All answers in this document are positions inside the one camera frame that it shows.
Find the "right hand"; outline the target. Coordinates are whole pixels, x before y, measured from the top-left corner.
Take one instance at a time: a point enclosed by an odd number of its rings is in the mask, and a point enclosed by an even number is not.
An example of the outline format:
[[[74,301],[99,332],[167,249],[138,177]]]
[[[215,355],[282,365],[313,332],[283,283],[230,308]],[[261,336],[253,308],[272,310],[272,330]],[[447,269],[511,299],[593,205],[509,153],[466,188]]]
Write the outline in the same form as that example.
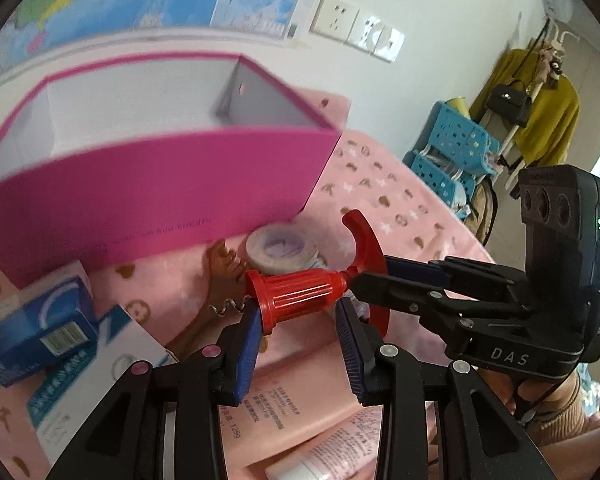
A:
[[[514,390],[513,379],[508,375],[493,370],[478,370],[478,373],[511,413],[517,407],[515,393],[519,399],[532,404],[534,416],[527,432],[536,445],[575,437],[583,429],[585,414],[577,372],[572,372],[561,384],[530,379],[517,390]]]

